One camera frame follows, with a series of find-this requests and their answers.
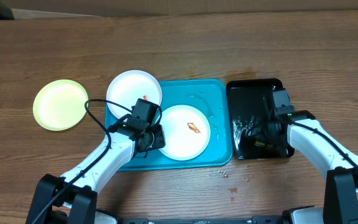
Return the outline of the light green plate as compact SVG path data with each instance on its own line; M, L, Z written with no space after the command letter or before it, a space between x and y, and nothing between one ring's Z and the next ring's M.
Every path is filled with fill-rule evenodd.
M36 122L50 131L76 126L85 116L88 94L73 80L55 80L45 85L35 97L33 115Z

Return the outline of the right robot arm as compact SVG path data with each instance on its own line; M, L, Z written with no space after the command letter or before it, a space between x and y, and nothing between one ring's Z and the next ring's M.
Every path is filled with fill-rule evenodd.
M272 223L358 223L358 155L330 136L306 110L250 124L246 135L266 134L269 128L300 151L326 181L323 207L291 208Z

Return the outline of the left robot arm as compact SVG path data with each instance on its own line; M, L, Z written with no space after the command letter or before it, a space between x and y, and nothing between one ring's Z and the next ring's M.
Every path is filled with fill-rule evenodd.
M98 194L113 175L138 152L165 146L161 125L117 122L106 128L102 143L81 163L56 177L43 176L37 184L27 223L109 224L120 219L98 210Z

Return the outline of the green yellow sponge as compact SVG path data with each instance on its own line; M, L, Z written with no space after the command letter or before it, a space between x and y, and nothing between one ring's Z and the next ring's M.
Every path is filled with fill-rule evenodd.
M256 147L267 147L268 144L266 144L265 142L255 141L254 146L256 146Z

